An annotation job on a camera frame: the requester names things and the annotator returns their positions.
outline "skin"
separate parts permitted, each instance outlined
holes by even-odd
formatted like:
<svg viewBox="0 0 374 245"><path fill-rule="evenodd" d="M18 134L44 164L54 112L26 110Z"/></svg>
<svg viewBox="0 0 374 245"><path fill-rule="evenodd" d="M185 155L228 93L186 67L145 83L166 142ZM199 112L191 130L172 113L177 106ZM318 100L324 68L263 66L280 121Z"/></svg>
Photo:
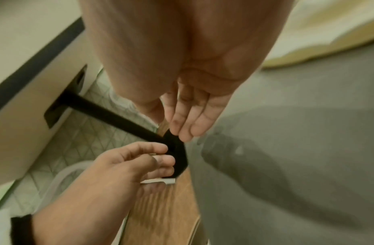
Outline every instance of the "skin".
<svg viewBox="0 0 374 245"><path fill-rule="evenodd" d="M79 0L116 92L188 142L260 66L293 0Z"/></svg>
<svg viewBox="0 0 374 245"><path fill-rule="evenodd" d="M101 154L54 203L33 216L36 244L111 244L134 202L164 190L163 182L140 182L173 174L175 159L164 155L167 150L160 143L135 142Z"/></svg>

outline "black metal bar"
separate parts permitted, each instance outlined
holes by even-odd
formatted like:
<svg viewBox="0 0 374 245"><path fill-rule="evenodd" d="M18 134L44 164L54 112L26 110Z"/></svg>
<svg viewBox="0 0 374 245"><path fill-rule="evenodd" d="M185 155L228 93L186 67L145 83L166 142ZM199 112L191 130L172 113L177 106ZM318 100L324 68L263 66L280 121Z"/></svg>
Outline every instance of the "black metal bar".
<svg viewBox="0 0 374 245"><path fill-rule="evenodd" d="M58 99L62 104L65 104L74 110L80 111L109 125L140 137L149 142L159 142L166 144L170 150L174 149L174 144L160 135L149 131L97 104L94 104L78 94L65 90Z"/></svg>

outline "gray surface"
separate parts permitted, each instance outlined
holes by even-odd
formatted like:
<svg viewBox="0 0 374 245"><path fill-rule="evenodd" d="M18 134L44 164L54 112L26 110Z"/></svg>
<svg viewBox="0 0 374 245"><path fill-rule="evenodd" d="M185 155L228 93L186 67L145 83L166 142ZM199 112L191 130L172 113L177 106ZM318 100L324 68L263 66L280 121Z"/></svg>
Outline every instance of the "gray surface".
<svg viewBox="0 0 374 245"><path fill-rule="evenodd" d="M213 245L374 244L374 44L253 75L188 155Z"/></svg>

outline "pinky finger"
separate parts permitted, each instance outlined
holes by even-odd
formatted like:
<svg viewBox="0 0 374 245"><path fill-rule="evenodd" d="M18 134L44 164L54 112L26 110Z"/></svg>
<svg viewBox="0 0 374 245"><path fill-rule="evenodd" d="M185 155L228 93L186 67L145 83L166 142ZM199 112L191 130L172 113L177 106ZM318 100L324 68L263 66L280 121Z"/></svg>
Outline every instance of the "pinky finger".
<svg viewBox="0 0 374 245"><path fill-rule="evenodd" d="M140 189L137 192L137 198L142 198L142 197L146 197L151 194L158 193L164 190L165 187L166 187L166 184L164 182L141 184Z"/></svg>

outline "white sleeve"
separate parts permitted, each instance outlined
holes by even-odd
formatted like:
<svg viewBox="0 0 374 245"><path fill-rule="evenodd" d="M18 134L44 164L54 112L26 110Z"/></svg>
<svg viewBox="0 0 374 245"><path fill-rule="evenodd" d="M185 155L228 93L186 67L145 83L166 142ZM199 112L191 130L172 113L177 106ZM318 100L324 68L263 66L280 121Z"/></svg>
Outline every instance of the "white sleeve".
<svg viewBox="0 0 374 245"><path fill-rule="evenodd" d="M11 245L11 216L9 210L0 210L0 245Z"/></svg>

